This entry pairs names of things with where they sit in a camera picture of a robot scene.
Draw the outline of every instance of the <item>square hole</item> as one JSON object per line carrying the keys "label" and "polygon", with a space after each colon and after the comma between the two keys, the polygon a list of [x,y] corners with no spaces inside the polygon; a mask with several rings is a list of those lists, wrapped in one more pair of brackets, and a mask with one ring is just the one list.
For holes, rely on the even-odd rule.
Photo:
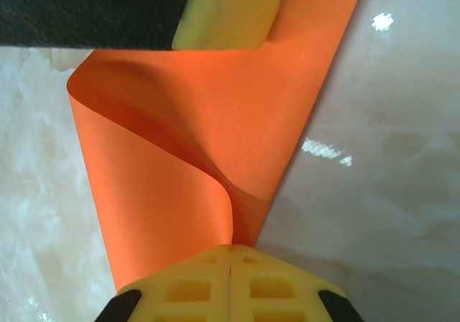
{"label": "square hole", "polygon": [[260,261],[258,259],[253,258],[252,256],[244,255],[243,263],[260,263]]}
{"label": "square hole", "polygon": [[163,314],[155,318],[155,322],[206,322],[205,315]]}
{"label": "square hole", "polygon": [[295,298],[293,286],[286,277],[259,275],[249,281],[251,298]]}
{"label": "square hole", "polygon": [[292,311],[255,311],[254,322],[307,322],[305,312],[302,310]]}
{"label": "square hole", "polygon": [[210,280],[184,280],[170,289],[167,302],[206,302],[211,299]]}
{"label": "square hole", "polygon": [[208,259],[205,259],[203,263],[212,263],[215,265],[217,263],[217,256],[209,257]]}

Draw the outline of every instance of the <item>dark fabric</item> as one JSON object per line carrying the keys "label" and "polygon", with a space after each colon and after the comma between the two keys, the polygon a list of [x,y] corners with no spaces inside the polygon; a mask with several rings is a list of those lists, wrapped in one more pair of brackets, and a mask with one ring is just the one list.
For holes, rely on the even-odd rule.
{"label": "dark fabric", "polygon": [[187,0],[0,0],[0,45],[169,50]]}
{"label": "dark fabric", "polygon": [[128,322],[142,294],[139,290],[130,290],[110,299],[95,322]]}
{"label": "dark fabric", "polygon": [[348,299],[327,290],[318,295],[333,322],[364,322]]}

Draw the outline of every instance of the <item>glossy surface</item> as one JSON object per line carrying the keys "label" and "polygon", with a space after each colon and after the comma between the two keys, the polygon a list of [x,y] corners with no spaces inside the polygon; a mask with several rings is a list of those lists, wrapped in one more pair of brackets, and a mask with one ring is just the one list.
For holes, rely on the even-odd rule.
{"label": "glossy surface", "polygon": [[[362,0],[260,237],[366,321],[460,314],[459,38],[459,0]],[[114,294],[65,92],[86,54],[0,49],[2,321]]]}

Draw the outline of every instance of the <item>orange paper strip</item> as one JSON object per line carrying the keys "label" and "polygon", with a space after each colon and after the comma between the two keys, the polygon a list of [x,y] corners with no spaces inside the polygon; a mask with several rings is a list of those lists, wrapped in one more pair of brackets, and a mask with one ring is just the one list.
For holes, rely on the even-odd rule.
{"label": "orange paper strip", "polygon": [[117,289],[218,244],[254,245],[356,1],[281,0],[257,51],[97,50],[75,71]]}

